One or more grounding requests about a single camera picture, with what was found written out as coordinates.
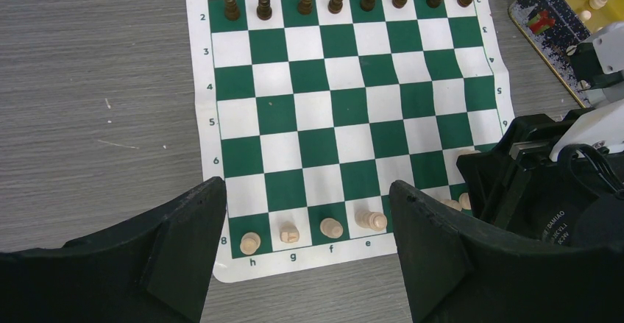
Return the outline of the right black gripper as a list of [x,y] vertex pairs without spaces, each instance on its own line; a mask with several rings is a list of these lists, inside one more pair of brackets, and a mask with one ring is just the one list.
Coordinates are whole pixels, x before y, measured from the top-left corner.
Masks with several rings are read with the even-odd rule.
[[578,118],[516,117],[489,151],[458,156],[474,217],[562,246],[623,241],[623,153],[577,142],[550,159]]

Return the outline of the gold metal tin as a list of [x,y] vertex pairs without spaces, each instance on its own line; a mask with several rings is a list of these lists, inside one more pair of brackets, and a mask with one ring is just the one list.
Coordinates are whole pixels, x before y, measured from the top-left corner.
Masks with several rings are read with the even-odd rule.
[[623,0],[516,0],[508,14],[579,105],[592,107],[578,87],[568,48],[623,22]]

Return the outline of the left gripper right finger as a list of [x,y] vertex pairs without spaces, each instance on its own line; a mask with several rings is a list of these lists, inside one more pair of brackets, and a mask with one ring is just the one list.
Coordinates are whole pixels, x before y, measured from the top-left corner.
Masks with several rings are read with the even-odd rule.
[[397,180],[394,238],[414,322],[621,322],[623,243],[549,244]]

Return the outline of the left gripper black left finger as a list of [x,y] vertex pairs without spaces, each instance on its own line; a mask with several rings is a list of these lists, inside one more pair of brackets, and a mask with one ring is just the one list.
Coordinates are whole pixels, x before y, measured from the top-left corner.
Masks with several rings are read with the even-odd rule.
[[56,249],[1,254],[3,322],[198,322],[226,215],[212,177]]

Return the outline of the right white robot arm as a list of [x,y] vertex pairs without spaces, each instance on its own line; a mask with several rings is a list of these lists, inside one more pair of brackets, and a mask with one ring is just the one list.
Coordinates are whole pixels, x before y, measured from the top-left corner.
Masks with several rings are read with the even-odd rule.
[[623,240],[623,106],[515,118],[488,151],[458,158],[474,216],[574,247]]

